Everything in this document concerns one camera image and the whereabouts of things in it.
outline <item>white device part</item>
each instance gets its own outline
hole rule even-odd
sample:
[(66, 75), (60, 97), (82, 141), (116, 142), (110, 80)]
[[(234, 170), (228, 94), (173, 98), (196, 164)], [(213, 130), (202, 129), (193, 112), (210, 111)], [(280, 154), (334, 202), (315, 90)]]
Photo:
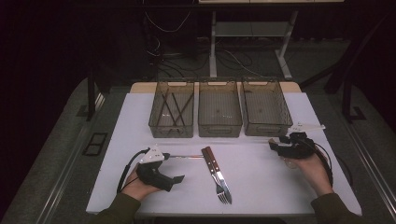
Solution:
[(140, 160), (140, 163), (150, 163), (150, 162), (155, 162), (155, 161), (164, 161), (165, 156), (163, 153), (160, 151), (157, 145), (154, 147), (151, 147), (149, 152), (146, 153), (146, 155)]
[(308, 131), (314, 131), (314, 130), (323, 130), (326, 129), (326, 127), (323, 124), (304, 124), (301, 122), (298, 122), (297, 124), (289, 127), (289, 132), (290, 133), (304, 133)]

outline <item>dark floor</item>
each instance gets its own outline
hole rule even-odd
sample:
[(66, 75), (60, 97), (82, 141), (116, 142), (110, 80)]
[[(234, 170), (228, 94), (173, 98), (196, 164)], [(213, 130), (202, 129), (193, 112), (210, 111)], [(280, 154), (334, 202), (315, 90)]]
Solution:
[[(197, 58), (179, 57), (176, 51), (167, 50), (160, 65), (159, 76), (208, 76), (207, 40), (202, 41)], [(218, 76), (276, 76), (282, 77), (274, 49), (280, 42), (271, 39), (254, 41), (222, 39), (218, 43)], [(292, 41), (285, 59), (293, 76), (301, 83), (335, 63), (345, 52), (348, 41)], [(341, 114), (341, 93), (326, 94), (323, 90), (327, 77), (303, 89), (314, 107), (318, 119), (325, 124), (325, 133), (332, 150), (344, 164), (346, 178), (361, 204), (363, 216), (373, 223), (395, 223), (383, 194), (360, 150), (366, 149), (386, 180), (390, 189), (396, 189), (396, 138), (395, 133), (376, 112), (357, 88), (353, 89), (352, 105), (358, 106), (366, 120), (349, 124)], [(97, 104), (98, 111), (92, 121), (86, 121), (81, 108), (87, 105), (86, 80), (70, 96), (56, 126), (52, 130), (29, 175), (23, 182), (2, 224), (8, 223), (86, 223), (92, 215), (85, 212), (97, 172), (106, 153), (98, 157), (82, 156), (93, 133), (108, 133), (111, 138), (123, 98), (129, 87), (113, 87), (105, 100)], [(313, 217), (282, 217), (289, 224), (316, 223)], [(196, 223), (179, 219), (157, 219), (156, 223)], [(238, 223), (264, 223), (263, 219), (245, 218)]]

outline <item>table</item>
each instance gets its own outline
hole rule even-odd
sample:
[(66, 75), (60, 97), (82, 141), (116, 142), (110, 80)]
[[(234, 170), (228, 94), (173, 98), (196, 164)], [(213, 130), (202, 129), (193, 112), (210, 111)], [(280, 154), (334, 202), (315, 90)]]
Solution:
[[(319, 124), (306, 94), (300, 92), (297, 84), (282, 82), (281, 87), (294, 123)], [(195, 125), (193, 138), (154, 139), (148, 126), (154, 90), (155, 83), (135, 83), (131, 93), (127, 94), (87, 206), (88, 213), (98, 213), (107, 208), (116, 195), (125, 164), (137, 151), (158, 144), (162, 152), (175, 155), (201, 154), (201, 148), (211, 146), (230, 187), (233, 204), (219, 201), (204, 160), (169, 159), (160, 167), (161, 173), (170, 177), (185, 175), (183, 182), (174, 185), (170, 192), (149, 195), (136, 214), (139, 217), (284, 217), (314, 214), (310, 202), (316, 198), (315, 192), (298, 169), (289, 169), (269, 148), (268, 137), (245, 136), (241, 131), (238, 138), (200, 138)], [(195, 95), (195, 112), (197, 98)], [(320, 130), (307, 134), (325, 147), (332, 158), (334, 190), (350, 211), (361, 214), (361, 207), (324, 132)]]

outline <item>dark background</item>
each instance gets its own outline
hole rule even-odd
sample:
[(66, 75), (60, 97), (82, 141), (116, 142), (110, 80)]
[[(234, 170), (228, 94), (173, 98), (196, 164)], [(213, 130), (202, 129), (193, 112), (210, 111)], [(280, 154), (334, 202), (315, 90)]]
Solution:
[[(191, 0), (175, 1), (182, 2), (188, 4)], [(393, 4), (385, 0), (346, 2), (349, 5), (341, 8), (302, 9), (294, 39), (353, 41), (369, 30)], [(146, 53), (146, 46), (149, 46), (149, 33), (156, 31), (147, 27), (141, 12), (78, 9), (66, 0), (2, 0), (0, 10), (1, 218), (71, 92), (90, 71), (95, 74), (100, 91), (104, 92), (114, 85), (129, 85), (154, 76), (155, 69), (149, 64), (152, 60)], [(276, 20), (282, 13), (285, 11), (274, 10), (265, 14), (264, 19)], [(157, 22), (164, 22), (162, 25), (172, 27), (184, 14), (156, 12), (153, 16)], [(230, 19), (227, 13), (223, 17)], [(244, 13), (233, 14), (238, 20), (251, 17)], [(209, 36), (210, 13), (194, 12), (186, 23), (188, 26), (177, 34), (160, 37), (193, 56), (196, 36)], [(352, 73), (356, 75), (356, 84), (396, 130), (396, 76), (391, 70), (396, 62), (396, 35), (391, 32), (394, 24), (393, 10), (362, 52)]]

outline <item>hand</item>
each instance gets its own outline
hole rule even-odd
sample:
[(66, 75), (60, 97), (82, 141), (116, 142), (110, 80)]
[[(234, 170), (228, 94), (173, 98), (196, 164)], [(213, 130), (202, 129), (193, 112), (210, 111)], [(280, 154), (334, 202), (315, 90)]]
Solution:
[(136, 169), (137, 169), (137, 165), (134, 167), (131, 174), (127, 177), (125, 181), (125, 186), (121, 192), (141, 202), (150, 193), (160, 191), (160, 189), (143, 183), (137, 177)]
[(306, 180), (318, 196), (334, 193), (329, 177), (327, 177), (326, 170), (317, 154), (306, 159), (286, 159), (286, 161), (291, 161), (300, 168)]

